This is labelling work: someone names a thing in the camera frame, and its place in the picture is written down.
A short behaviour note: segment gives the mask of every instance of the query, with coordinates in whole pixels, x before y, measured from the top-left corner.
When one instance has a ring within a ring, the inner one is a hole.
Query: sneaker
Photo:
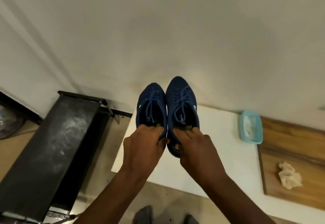
[[[167,144],[169,152],[180,158],[176,144],[181,144],[173,133],[173,128],[181,130],[192,130],[194,127],[200,128],[199,117],[197,115],[197,104],[194,92],[189,84],[182,77],[177,76],[170,82],[166,91],[168,110],[168,134],[170,142]]]
[[[148,127],[162,126],[161,140],[167,134],[167,110],[164,90],[157,83],[148,85],[139,96],[136,106],[136,127],[144,124]]]

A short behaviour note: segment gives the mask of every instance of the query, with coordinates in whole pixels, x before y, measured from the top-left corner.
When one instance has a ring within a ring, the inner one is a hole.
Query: wooden board
[[[262,117],[264,140],[258,146],[266,195],[325,209],[325,132]],[[290,163],[303,187],[285,189],[279,162]]]

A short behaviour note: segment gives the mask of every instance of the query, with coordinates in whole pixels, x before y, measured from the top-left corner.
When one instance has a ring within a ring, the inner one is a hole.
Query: table
[[[198,116],[203,134],[209,134],[217,148],[227,174],[268,215],[301,224],[323,224],[325,211],[297,203],[266,196],[263,193],[257,146],[240,140],[238,114],[198,106]],[[124,137],[136,130],[136,110]],[[112,167],[118,172],[123,163],[123,144]],[[199,185],[187,174],[166,149],[149,182],[207,197]]]

